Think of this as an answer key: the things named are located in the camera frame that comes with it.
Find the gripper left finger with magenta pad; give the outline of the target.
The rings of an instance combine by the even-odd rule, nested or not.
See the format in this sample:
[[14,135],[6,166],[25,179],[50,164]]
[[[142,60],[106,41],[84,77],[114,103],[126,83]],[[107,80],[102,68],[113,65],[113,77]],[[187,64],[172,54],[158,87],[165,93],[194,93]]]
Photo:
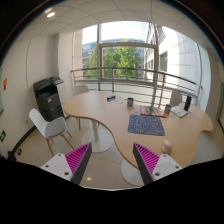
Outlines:
[[42,169],[79,185],[91,153],[92,144],[87,143],[67,154],[57,153],[42,166]]

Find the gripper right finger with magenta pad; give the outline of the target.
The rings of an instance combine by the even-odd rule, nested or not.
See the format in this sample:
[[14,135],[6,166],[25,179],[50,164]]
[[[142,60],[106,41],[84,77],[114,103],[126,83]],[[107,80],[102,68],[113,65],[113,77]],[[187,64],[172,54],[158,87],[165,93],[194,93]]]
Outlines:
[[168,154],[159,155],[138,143],[133,144],[133,154],[145,185],[182,169]]

